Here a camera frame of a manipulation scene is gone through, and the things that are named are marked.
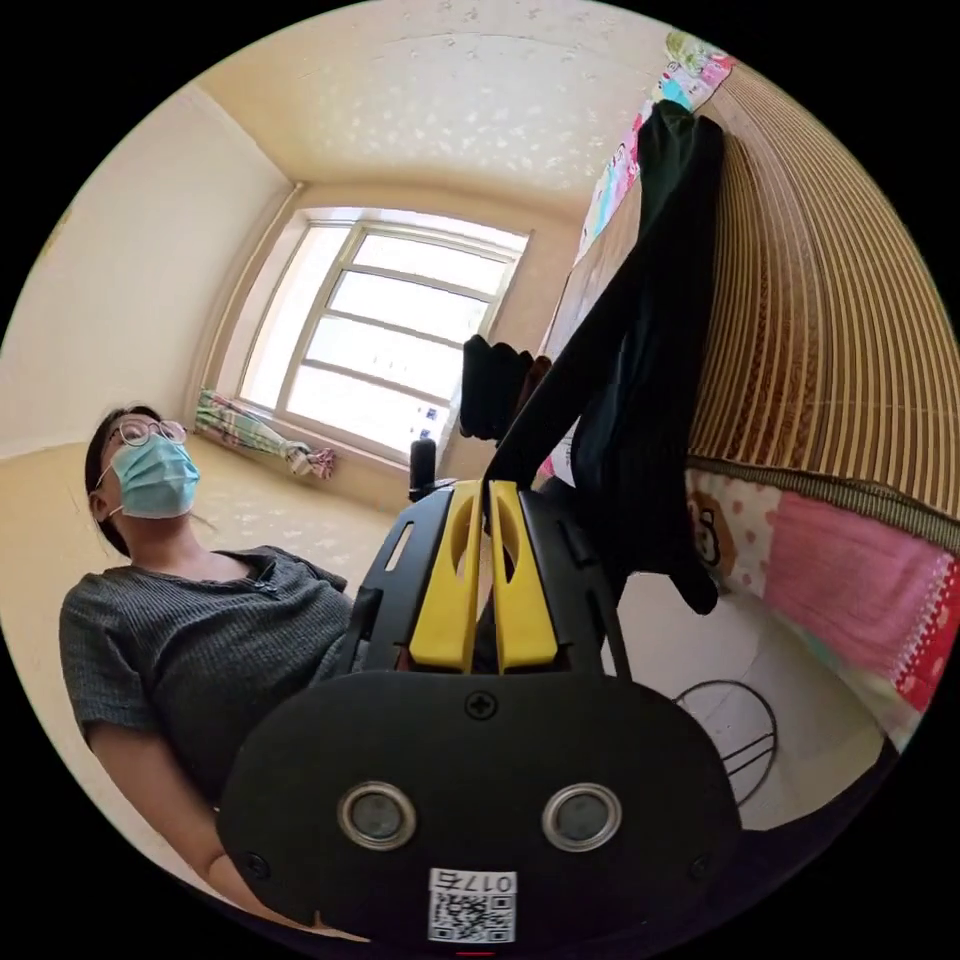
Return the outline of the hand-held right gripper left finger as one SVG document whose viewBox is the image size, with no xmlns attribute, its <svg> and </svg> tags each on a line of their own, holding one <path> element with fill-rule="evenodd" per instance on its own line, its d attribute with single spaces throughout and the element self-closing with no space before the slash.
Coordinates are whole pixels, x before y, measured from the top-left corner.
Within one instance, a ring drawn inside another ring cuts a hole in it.
<svg viewBox="0 0 960 960">
<path fill-rule="evenodd" d="M 481 482 L 459 481 L 447 492 L 447 509 L 409 652 L 419 668 L 467 673 L 476 635 Z"/>
</svg>

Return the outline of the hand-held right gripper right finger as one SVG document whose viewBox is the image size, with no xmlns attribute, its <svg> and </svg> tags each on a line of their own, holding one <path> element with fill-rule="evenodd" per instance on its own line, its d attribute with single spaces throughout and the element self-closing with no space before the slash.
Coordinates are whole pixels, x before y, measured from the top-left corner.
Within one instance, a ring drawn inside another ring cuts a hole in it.
<svg viewBox="0 0 960 960">
<path fill-rule="evenodd" d="M 499 670 L 546 668 L 558 644 L 517 485 L 491 481 L 488 505 Z"/>
</svg>

